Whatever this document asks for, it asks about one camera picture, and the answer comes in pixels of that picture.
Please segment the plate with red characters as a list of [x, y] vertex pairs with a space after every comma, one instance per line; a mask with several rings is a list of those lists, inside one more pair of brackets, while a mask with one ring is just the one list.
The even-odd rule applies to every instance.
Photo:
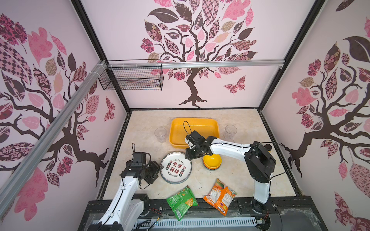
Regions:
[[161, 176], [165, 182], [180, 184], [185, 182], [192, 171], [192, 162], [185, 158], [182, 152], [167, 154], [161, 161]]

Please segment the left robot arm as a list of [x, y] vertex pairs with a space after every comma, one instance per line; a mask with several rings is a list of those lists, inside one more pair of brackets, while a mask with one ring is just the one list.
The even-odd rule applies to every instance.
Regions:
[[89, 231], [131, 231], [142, 213], [149, 211], [149, 199], [146, 193], [136, 193], [145, 181], [151, 185], [159, 176], [163, 166], [156, 161], [140, 164], [133, 161], [126, 163], [120, 174], [121, 182], [114, 199], [97, 224], [91, 224]]

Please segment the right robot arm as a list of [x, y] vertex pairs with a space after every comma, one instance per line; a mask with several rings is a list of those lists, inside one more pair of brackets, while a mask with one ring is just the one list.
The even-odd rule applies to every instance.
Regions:
[[188, 134], [185, 142], [188, 145], [185, 158], [188, 160], [211, 155], [224, 155], [245, 161], [249, 174], [254, 179], [251, 208], [257, 214], [267, 212], [272, 179], [281, 174], [273, 175], [276, 160], [264, 146], [265, 142], [233, 143], [214, 136], [204, 138], [197, 131]]

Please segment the yellow stacked bowls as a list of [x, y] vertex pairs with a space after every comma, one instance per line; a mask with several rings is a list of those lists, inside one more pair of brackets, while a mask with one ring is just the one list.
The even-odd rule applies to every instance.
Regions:
[[222, 164], [222, 158], [220, 155], [205, 155], [203, 157], [203, 164], [209, 170], [217, 170]]

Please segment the clear cup back right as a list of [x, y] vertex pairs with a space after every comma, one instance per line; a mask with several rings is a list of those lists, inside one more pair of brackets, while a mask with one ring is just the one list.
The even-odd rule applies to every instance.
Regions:
[[234, 125], [227, 125], [224, 131], [225, 138], [233, 138], [238, 132], [238, 129]]

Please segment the clear cup left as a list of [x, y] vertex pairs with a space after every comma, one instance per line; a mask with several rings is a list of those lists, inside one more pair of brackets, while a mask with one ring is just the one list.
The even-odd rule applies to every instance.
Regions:
[[159, 127], [155, 130], [154, 132], [157, 141], [164, 143], [166, 141], [166, 136], [167, 136], [167, 130], [164, 127]]

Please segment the green snack bag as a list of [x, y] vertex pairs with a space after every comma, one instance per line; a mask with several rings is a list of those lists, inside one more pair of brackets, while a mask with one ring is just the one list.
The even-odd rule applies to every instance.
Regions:
[[183, 219], [191, 207], [198, 206], [198, 201], [189, 186], [167, 198], [166, 201], [178, 221]]

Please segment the orange snack bag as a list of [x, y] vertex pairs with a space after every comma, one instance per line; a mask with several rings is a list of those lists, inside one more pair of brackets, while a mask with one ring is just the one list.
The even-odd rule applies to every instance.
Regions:
[[236, 195], [237, 193], [234, 190], [217, 178], [213, 188], [203, 199], [206, 203], [217, 209], [222, 215], [226, 216], [230, 204]]

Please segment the yellow juice bottle black cap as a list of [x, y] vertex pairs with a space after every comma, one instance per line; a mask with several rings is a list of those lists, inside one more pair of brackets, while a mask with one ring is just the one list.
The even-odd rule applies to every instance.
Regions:
[[265, 144], [264, 147], [269, 151], [271, 152], [272, 150], [272, 146], [270, 144]]

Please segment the aluminium rail back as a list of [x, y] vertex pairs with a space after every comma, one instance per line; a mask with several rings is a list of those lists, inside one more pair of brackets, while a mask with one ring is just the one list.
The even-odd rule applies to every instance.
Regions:
[[164, 63], [162, 61], [154, 62], [154, 63], [129, 63], [129, 60], [122, 60], [120, 63], [116, 61], [110, 61], [108, 67], [111, 68], [128, 68], [128, 67], [135, 67], [135, 68], [142, 68], [142, 67], [150, 67], [150, 68], [163, 68], [163, 69], [170, 69], [170, 68], [201, 68], [201, 67], [246, 67], [246, 66], [284, 66], [284, 60], [247, 60], [247, 61], [202, 61], [202, 62], [168, 62]]

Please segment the aluminium rail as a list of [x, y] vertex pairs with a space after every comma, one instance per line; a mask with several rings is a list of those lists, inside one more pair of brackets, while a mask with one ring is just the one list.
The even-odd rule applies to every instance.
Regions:
[[162, 61], [154, 62], [154, 63], [129, 63], [129, 60], [122, 60], [120, 63], [116, 61], [110, 61], [108, 67], [111, 68], [128, 68], [128, 67], [135, 67], [135, 68], [142, 68], [142, 67], [150, 67], [150, 68], [163, 68], [163, 69], [170, 69], [170, 68], [201, 68], [201, 67], [246, 67], [246, 66], [284, 66], [284, 60], [247, 60], [247, 61], [202, 61], [202, 62], [168, 62], [164, 63]]
[[93, 86], [95, 81], [105, 71], [107, 62], [99, 61], [90, 71], [87, 79], [80, 85], [79, 89], [73, 94], [66, 106], [51, 123], [49, 129], [36, 142], [31, 152], [22, 160], [19, 167], [14, 171], [10, 178], [1, 188], [1, 216], [7, 211], [11, 203], [17, 197], [19, 191], [23, 188], [31, 174], [36, 169], [41, 159], [47, 153], [67, 121], [72, 117], [78, 105], [83, 101], [85, 95]]

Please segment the aluminium rail left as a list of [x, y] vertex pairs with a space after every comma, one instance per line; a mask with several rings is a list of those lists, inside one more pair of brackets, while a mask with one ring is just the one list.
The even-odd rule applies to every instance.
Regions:
[[105, 71], [107, 62], [99, 61], [90, 71], [87, 79], [80, 85], [79, 89], [73, 94], [66, 106], [51, 123], [49, 129], [36, 142], [31, 152], [22, 160], [19, 167], [14, 171], [10, 178], [1, 188], [1, 216], [7, 211], [11, 203], [17, 197], [19, 191], [23, 188], [31, 174], [36, 169], [41, 159], [47, 153], [67, 121], [72, 117], [78, 105], [83, 101], [85, 95], [93, 86], [95, 81]]

